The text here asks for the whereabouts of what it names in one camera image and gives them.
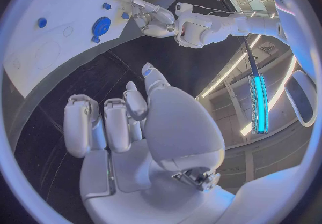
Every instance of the black floor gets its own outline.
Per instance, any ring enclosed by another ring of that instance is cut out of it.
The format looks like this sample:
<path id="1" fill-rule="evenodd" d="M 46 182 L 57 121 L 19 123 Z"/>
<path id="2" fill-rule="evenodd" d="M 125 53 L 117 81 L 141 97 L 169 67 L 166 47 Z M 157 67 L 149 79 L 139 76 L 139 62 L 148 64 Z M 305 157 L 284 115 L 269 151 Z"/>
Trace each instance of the black floor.
<path id="1" fill-rule="evenodd" d="M 224 9 L 217 0 L 178 1 Z M 122 97 L 128 81 L 134 81 L 146 96 L 141 75 L 146 62 L 158 68 L 171 85 L 196 96 L 238 47 L 238 40 L 231 36 L 202 49 L 178 46 L 173 38 L 144 36 L 99 55 L 62 80 L 31 114 L 15 151 L 21 169 L 42 198 L 60 214 L 73 223 L 91 223 L 79 194 L 83 159 L 72 157 L 64 145 L 62 126 L 68 97 L 86 94 L 102 108 L 105 100 Z"/>

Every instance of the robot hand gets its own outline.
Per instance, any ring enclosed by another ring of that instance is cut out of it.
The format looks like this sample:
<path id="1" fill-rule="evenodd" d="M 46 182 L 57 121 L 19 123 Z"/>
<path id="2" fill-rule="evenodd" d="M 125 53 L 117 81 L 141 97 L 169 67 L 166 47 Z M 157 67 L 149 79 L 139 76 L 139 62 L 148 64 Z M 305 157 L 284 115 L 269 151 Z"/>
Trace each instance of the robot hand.
<path id="1" fill-rule="evenodd" d="M 132 12 L 141 31 L 148 36 L 174 36 L 184 47 L 202 48 L 205 44 L 225 40 L 228 35 L 262 34 L 274 36 L 285 44 L 286 36 L 278 18 L 253 17 L 232 14 L 228 17 L 202 15 L 192 12 L 193 5 L 177 3 L 173 14 L 160 6 L 142 0 L 132 0 Z"/>

